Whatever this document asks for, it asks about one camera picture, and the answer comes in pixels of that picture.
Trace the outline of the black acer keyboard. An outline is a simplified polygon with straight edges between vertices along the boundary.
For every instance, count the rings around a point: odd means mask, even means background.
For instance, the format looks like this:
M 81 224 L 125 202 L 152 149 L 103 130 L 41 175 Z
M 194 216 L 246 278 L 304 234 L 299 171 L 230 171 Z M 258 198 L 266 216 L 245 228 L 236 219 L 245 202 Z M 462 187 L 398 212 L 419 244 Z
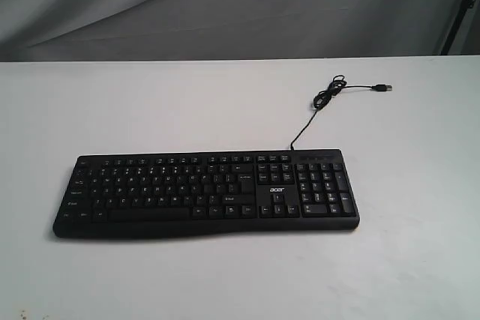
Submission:
M 59 238 L 188 238 L 350 231 L 360 222 L 341 151 L 84 155 L 52 230 Z

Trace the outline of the grey backdrop cloth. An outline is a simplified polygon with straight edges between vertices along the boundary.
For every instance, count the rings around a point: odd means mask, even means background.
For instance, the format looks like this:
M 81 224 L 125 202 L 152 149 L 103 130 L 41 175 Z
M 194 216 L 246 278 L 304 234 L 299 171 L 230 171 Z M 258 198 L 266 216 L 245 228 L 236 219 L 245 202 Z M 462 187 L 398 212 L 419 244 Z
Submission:
M 2 61 L 440 53 L 461 0 L 1 0 Z

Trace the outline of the black tripod stand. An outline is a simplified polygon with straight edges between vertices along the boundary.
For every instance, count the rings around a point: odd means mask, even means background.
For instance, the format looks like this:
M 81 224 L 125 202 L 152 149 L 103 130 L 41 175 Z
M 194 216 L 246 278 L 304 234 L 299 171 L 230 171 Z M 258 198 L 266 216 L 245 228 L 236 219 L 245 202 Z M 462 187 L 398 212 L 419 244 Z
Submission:
M 460 0 L 460 3 L 457 7 L 457 13 L 440 50 L 440 55 L 448 55 L 450 53 L 461 29 L 462 23 L 464 22 L 467 11 L 472 10 L 477 1 L 478 0 Z

